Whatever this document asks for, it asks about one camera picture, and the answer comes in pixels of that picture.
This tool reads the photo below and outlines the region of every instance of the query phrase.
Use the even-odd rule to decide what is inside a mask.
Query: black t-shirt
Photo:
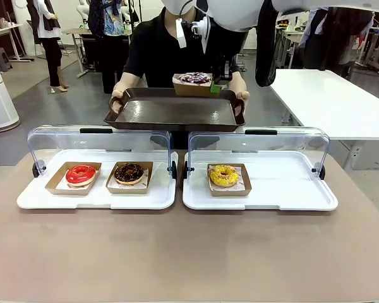
[[[164,26],[165,8],[150,21],[141,22],[135,28],[129,45],[129,58],[124,72],[146,76],[148,87],[172,87],[173,74],[190,72],[211,73],[211,65],[203,53],[201,39],[187,41],[180,49],[177,39]],[[202,19],[197,10],[195,21]],[[235,62],[231,71],[239,71]]]

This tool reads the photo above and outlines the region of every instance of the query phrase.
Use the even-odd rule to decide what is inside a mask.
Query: red glazed donut
[[[89,165],[72,167],[66,173],[66,181],[70,186],[84,186],[90,184],[95,176],[95,168]]]

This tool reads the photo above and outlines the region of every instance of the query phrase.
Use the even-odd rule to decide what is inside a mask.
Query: red icing
[[[72,184],[78,184],[90,180],[95,175],[95,168],[89,165],[72,167],[66,173],[66,180]]]

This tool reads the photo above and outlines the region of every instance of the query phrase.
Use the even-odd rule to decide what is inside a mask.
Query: kraft paper donut box
[[[196,96],[196,97],[208,97],[213,95],[210,92],[212,81],[204,84],[183,83],[179,80],[179,77],[183,74],[174,74],[172,77],[172,84],[178,96]]]
[[[116,185],[115,170],[127,163],[135,163],[143,168],[143,179],[135,185]],[[153,162],[116,162],[109,174],[106,186],[111,194],[146,194],[153,172]]]
[[[95,168],[96,173],[94,175],[93,181],[84,189],[59,189],[57,188],[57,185],[62,181],[64,175],[67,173],[69,169],[72,169],[75,166],[79,165],[89,165]],[[73,196],[86,196],[90,192],[91,188],[93,187],[95,181],[100,175],[101,171],[101,163],[97,162],[65,162],[53,175],[53,177],[49,180],[49,182],[46,184],[45,188],[51,193],[51,194],[67,194],[67,195],[73,195]]]
[[[221,188],[219,190],[215,190],[215,184],[210,180],[209,178],[209,170],[217,165],[228,165],[232,166],[236,169],[239,169],[241,171],[241,179],[238,182],[242,182],[241,188],[244,189],[238,189],[234,187],[227,187],[227,188]],[[208,178],[208,184],[209,184],[209,190],[210,194],[213,197],[245,197],[248,196],[250,191],[252,190],[251,188],[251,182],[250,182],[250,177],[248,176],[246,166],[244,164],[240,163],[209,163],[207,165],[207,178]]]

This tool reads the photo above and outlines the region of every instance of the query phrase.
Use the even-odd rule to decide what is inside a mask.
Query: purple sprinkled donut
[[[194,83],[194,84],[204,84],[211,82],[211,78],[206,73],[186,73],[179,77],[181,82]]]

